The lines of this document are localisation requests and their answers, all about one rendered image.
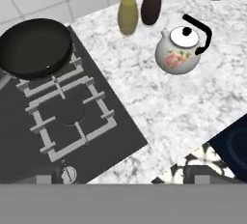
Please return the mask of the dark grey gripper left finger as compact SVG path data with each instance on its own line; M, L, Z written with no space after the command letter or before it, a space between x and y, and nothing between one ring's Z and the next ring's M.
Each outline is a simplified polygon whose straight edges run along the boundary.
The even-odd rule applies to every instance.
M62 182L60 167L40 168L29 173L15 184L56 184Z

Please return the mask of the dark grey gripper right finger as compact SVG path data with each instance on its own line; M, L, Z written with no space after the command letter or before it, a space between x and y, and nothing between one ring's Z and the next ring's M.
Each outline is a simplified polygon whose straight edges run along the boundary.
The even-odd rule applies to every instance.
M239 180L222 176L216 173L208 166L189 165L183 168L183 183L191 184L223 184L223 183L239 183Z

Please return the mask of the silver hob knob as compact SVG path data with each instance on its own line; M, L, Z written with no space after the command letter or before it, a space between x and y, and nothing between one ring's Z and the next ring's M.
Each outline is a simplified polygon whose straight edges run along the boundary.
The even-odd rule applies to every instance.
M72 184L76 181L77 172L73 167L66 166L63 168L61 178L63 180L63 184Z

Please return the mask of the dark grey gas hob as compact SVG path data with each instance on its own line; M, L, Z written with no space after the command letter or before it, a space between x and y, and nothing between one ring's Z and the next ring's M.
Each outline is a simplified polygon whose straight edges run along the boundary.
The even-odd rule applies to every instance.
M76 36L59 74L13 79L0 91L0 183L40 168L73 167L86 183L147 145Z

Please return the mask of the black frying pan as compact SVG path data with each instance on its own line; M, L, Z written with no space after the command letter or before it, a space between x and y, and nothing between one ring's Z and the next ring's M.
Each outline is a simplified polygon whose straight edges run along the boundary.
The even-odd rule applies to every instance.
M38 80L65 66L73 50L67 26L49 18L17 23L0 36L0 91L12 78Z

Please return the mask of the dark brown bottle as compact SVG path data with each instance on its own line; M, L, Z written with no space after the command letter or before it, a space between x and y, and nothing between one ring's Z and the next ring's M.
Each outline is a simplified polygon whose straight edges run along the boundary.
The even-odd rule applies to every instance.
M160 14L161 0L143 0L141 6L141 18L145 25L153 25Z

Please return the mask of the yellow oil bottle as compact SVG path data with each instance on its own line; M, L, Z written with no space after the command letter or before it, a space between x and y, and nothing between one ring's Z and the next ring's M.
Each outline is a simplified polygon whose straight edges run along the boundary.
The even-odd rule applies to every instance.
M118 25L123 35L130 36L135 32L138 23L136 0L121 0L118 9Z

